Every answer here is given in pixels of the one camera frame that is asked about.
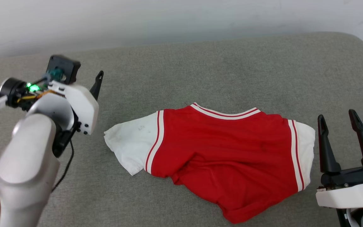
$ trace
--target white wall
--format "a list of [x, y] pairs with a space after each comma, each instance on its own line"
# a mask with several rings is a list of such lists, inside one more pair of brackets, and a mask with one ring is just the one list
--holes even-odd
[[363, 0], [0, 0], [0, 57], [313, 31], [363, 40]]

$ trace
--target jersey collar trim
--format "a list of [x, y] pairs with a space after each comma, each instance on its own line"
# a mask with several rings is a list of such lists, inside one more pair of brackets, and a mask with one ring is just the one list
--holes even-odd
[[245, 111], [245, 112], [242, 112], [239, 114], [227, 114], [227, 113], [221, 113], [221, 112], [218, 112], [218, 111], [215, 111], [212, 109], [204, 108], [204, 107], [198, 105], [197, 102], [191, 104], [190, 106], [192, 108], [194, 108], [195, 110], [202, 112], [205, 115], [208, 115], [213, 118], [225, 119], [225, 120], [236, 120], [236, 119], [247, 118], [247, 117], [250, 117], [252, 115], [255, 115], [255, 114], [258, 114], [259, 112], [261, 112], [257, 108], [252, 108], [252, 109], [249, 109], [248, 111]]

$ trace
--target white stripe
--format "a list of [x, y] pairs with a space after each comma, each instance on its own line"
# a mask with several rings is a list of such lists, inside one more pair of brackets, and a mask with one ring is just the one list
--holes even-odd
[[[211, 116], [213, 118], [224, 119], [224, 120], [237, 120], [237, 119], [247, 118], [247, 117], [250, 117], [251, 115], [254, 115], [254, 114], [257, 114], [257, 113], [261, 112], [257, 108], [252, 108], [252, 109], [249, 109], [248, 111], [245, 111], [245, 112], [239, 113], [239, 114], [226, 114], [226, 113], [221, 113], [221, 112], [218, 112], [218, 111], [215, 111], [215, 110], [212, 110], [212, 109], [203, 108], [198, 104], [197, 105], [192, 104], [190, 106], [193, 107], [194, 109], [196, 109], [197, 111], [202, 112], [205, 115]], [[206, 109], [208, 111], [211, 111], [211, 112], [214, 112], [214, 113], [217, 113], [217, 114], [226, 115], [226, 116], [216, 115], [216, 114], [210, 113], [208, 111], [205, 111], [203, 109]]]
[[298, 191], [302, 190], [301, 174], [299, 173], [298, 161], [297, 161], [297, 142], [293, 120], [288, 120], [289, 128], [291, 129], [291, 155], [292, 163], [294, 164], [295, 178], [297, 180]]
[[154, 160], [155, 154], [158, 151], [160, 144], [162, 144], [163, 141], [163, 135], [164, 135], [164, 123], [163, 123], [163, 110], [159, 111], [159, 137], [158, 142], [155, 144], [154, 148], [151, 151], [151, 154], [148, 158], [148, 165], [147, 165], [147, 172], [151, 173], [152, 169], [152, 161]]

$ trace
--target gray fabric surface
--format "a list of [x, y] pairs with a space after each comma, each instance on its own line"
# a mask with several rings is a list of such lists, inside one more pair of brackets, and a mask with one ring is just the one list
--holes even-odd
[[[342, 33], [310, 33], [220, 42], [163, 44], [69, 53], [81, 61], [78, 83], [92, 86], [105, 71], [98, 125], [93, 135], [73, 137], [75, 158], [50, 197], [39, 226], [232, 226], [214, 204], [170, 179], [142, 171], [130, 176], [105, 145], [111, 126], [164, 108], [192, 102], [225, 113], [257, 107], [317, 129], [323, 114], [343, 168], [360, 166], [360, 151], [348, 109], [363, 121], [363, 42]], [[0, 83], [26, 81], [45, 71], [48, 55], [0, 60]], [[0, 112], [0, 154], [19, 109]], [[317, 142], [306, 190], [238, 226], [336, 227], [334, 209], [320, 208]], [[70, 150], [60, 158], [63, 171]]]

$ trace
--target green led light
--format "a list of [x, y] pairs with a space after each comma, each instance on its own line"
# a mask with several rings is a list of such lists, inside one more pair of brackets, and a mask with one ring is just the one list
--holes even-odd
[[35, 84], [34, 84], [34, 85], [30, 85], [30, 86], [29, 86], [29, 91], [30, 91], [30, 92], [35, 92], [35, 91], [37, 91], [37, 90], [40, 90], [39, 86], [37, 86], [37, 85], [35, 85]]

